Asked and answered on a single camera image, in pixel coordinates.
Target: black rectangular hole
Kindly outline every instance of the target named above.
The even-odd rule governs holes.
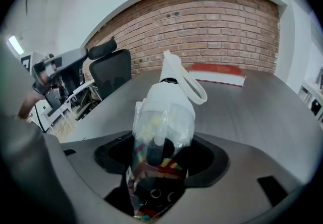
[[[285,189],[273,176],[258,178],[257,181],[273,207],[279,204],[287,196]]]

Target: red book cover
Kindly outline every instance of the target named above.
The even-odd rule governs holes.
[[[236,86],[244,86],[246,75],[238,66],[195,63],[189,71],[201,81],[211,81]]]

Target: fluorescent light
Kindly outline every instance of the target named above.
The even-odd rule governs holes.
[[[17,51],[18,54],[24,53],[23,49],[21,48],[15,36],[10,37],[9,42],[14,47],[14,49]]]

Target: floor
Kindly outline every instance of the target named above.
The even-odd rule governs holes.
[[[76,128],[78,121],[68,110],[64,112],[64,117],[59,117],[54,123],[53,129],[49,129],[47,133],[55,135],[60,143],[65,142],[68,135]]]

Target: brick wall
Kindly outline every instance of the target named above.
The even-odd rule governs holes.
[[[160,69],[164,50],[194,62],[274,72],[279,47],[278,6],[268,0],[142,0],[107,22],[86,47],[115,36],[131,52],[132,75]],[[84,63],[86,79],[91,79]]]

